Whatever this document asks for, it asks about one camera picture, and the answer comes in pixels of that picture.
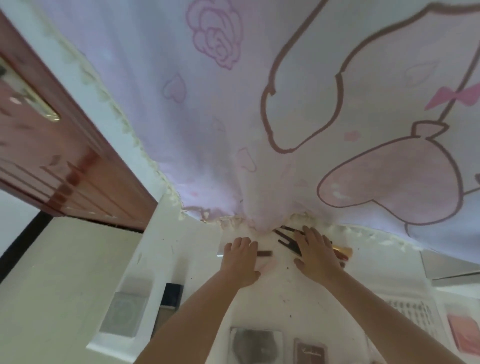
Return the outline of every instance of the door panel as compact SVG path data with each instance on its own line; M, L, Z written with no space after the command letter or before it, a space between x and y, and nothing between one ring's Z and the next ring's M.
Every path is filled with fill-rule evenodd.
M0 186L45 210L144 229L156 201L3 14L0 57Z

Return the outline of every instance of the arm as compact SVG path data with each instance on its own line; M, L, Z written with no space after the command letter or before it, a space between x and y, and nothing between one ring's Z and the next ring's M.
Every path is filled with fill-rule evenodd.
M237 238L225 246L220 271L162 326L135 364L204 364L238 290L254 284L258 243Z
M421 328L390 307L340 267L332 243L316 229L296 233L303 261L295 265L320 283L344 306L377 347L388 364L463 364Z

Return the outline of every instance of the forearm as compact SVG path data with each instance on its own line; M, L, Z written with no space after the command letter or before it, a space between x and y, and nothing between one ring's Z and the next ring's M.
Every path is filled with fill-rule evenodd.
M215 274L155 334L136 364L204 364L223 317L238 292Z
M388 364L462 364L421 328L345 272L327 289L347 309Z

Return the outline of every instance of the beige floor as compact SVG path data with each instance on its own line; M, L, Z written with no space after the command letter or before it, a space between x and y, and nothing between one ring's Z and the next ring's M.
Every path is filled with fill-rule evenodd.
M0 362L122 363L85 347L141 237L53 219L0 285Z

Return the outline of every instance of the gold door handle plate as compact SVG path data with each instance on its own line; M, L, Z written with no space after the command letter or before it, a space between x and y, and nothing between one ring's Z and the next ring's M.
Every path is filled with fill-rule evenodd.
M16 96L18 98L25 100L44 118L52 122L60 121L60 116L54 109L23 80L2 57L0 57L0 79L17 93Z

